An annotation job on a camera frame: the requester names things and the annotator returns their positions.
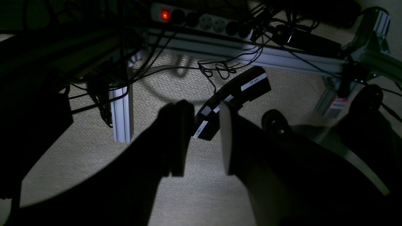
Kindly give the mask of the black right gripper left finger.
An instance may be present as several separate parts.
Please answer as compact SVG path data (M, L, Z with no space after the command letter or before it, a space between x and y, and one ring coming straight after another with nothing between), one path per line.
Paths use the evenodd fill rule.
M19 213L20 226L146 226L164 176L183 176L194 105L162 107L115 160L73 188Z

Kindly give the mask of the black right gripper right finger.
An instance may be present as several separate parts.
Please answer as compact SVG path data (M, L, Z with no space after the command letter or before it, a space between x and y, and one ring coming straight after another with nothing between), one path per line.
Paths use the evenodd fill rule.
M270 139L220 103L225 170L246 187L258 226L400 226L401 207L342 156L292 131Z

